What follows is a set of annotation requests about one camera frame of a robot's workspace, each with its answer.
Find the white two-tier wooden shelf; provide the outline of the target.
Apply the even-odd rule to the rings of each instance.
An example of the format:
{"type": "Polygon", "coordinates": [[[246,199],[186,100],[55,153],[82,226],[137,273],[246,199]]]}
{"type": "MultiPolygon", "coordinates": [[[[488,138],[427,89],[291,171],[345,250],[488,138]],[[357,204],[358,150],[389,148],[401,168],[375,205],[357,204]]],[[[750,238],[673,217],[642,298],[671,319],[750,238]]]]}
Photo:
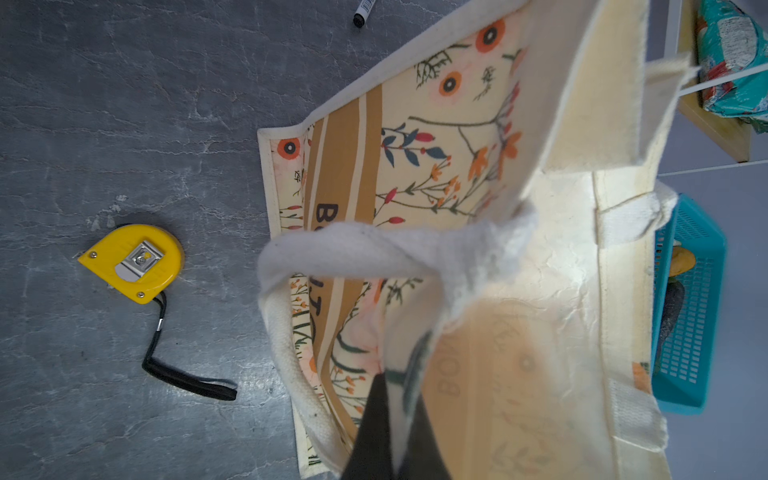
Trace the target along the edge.
{"type": "MultiPolygon", "coordinates": [[[[653,1],[648,28],[648,57],[678,55],[697,61],[697,1],[653,1]]],[[[701,105],[698,80],[684,85],[661,161],[660,175],[752,168],[767,164],[767,136],[735,118],[717,116],[701,105]]]]}

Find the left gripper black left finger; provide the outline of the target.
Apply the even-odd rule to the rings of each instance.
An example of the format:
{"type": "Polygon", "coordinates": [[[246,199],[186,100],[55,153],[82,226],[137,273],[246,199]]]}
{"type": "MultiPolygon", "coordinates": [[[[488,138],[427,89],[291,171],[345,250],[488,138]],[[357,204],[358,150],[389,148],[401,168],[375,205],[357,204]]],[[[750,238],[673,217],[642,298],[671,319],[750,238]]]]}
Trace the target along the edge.
{"type": "Polygon", "coordinates": [[[394,478],[387,386],[385,376],[378,374],[373,379],[354,447],[341,479],[394,478]]]}

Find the yellow mango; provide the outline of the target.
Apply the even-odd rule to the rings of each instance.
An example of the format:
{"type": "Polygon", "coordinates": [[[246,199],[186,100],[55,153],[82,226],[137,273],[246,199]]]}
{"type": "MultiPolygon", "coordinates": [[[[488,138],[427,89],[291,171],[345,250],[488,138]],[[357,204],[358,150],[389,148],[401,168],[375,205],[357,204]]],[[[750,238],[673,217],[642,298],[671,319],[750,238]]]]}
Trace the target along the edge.
{"type": "Polygon", "coordinates": [[[670,258],[669,276],[677,277],[682,275],[692,270],[696,266],[696,263],[696,256],[692,251],[683,246],[676,245],[673,247],[670,258]]]}

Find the dark cucumber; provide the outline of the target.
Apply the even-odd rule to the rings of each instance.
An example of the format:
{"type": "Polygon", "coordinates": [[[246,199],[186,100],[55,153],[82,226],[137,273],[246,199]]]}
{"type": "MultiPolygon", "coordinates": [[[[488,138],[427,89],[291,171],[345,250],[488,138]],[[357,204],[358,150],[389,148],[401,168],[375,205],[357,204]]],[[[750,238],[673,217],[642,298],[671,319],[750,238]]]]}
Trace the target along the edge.
{"type": "Polygon", "coordinates": [[[685,287],[677,280],[670,280],[667,284],[665,300],[662,310],[661,323],[659,328],[655,362],[660,361],[662,349],[676,327],[678,318],[685,302],[685,287]]]}

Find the black white marker pen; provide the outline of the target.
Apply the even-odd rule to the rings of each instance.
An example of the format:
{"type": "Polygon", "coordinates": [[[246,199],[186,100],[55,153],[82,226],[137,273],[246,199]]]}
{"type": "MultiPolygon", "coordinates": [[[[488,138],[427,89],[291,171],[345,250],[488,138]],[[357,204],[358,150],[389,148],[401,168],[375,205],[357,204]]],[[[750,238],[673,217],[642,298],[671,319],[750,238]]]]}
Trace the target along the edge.
{"type": "Polygon", "coordinates": [[[376,0],[361,0],[353,14],[353,25],[362,28],[376,3],[376,0]]]}

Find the cream floral tote bag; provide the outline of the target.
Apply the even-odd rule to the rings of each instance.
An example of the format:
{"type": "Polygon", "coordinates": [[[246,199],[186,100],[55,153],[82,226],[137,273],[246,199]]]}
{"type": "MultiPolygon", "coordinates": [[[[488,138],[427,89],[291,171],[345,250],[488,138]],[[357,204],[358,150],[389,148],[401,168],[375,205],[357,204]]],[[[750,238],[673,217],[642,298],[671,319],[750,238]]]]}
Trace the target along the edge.
{"type": "Polygon", "coordinates": [[[666,479],[657,171],[686,57],[646,1],[471,1],[258,133],[259,308],[299,472],[341,479],[373,379],[398,478],[422,397],[451,479],[666,479]]]}

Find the teal snack bag lower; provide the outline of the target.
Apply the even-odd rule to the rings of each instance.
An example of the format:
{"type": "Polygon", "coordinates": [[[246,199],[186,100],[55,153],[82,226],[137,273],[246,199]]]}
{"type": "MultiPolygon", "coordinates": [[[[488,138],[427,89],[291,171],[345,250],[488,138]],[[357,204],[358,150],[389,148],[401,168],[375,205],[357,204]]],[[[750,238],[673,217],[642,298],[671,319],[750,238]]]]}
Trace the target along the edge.
{"type": "MultiPolygon", "coordinates": [[[[702,82],[767,63],[767,33],[732,1],[700,2],[695,32],[702,82]]],[[[763,134],[767,131],[767,73],[708,87],[701,91],[701,103],[704,110],[738,119],[763,134]]]]}

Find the teal plastic basket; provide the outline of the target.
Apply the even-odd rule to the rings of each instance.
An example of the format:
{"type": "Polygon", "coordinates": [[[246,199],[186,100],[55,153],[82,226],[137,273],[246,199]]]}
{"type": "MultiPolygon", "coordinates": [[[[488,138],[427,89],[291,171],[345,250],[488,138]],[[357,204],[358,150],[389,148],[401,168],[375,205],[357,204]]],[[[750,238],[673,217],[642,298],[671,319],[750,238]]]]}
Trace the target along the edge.
{"type": "Polygon", "coordinates": [[[651,379],[653,394],[665,413],[696,415],[706,404],[726,257],[723,231],[693,199],[680,196],[671,220],[655,233],[651,379]],[[670,277],[670,258],[676,245],[692,251],[697,263],[692,270],[670,277]],[[670,280],[684,285],[685,302],[656,363],[670,280]]]}

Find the yellow tape measure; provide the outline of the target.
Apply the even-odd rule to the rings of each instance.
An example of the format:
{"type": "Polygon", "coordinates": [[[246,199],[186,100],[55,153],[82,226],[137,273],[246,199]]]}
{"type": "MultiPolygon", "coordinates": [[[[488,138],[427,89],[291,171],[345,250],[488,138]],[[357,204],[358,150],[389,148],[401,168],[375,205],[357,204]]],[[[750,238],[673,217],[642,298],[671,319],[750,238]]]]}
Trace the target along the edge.
{"type": "Polygon", "coordinates": [[[180,274],[184,252],[167,230],[146,224],[120,226],[78,257],[78,263],[139,305],[155,303],[158,321],[142,369],[164,383],[202,397],[234,401],[237,385],[226,379],[192,375],[155,357],[168,309],[166,288],[180,274]]]}

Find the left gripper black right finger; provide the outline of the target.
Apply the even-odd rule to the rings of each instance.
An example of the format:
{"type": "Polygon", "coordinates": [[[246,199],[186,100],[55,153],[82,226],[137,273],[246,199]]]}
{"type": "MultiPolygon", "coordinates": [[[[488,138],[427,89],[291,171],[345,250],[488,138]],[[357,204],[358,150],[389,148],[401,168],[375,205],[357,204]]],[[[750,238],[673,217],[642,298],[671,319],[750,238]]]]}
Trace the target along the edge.
{"type": "Polygon", "coordinates": [[[422,397],[419,397],[398,478],[406,480],[450,480],[422,397]]]}

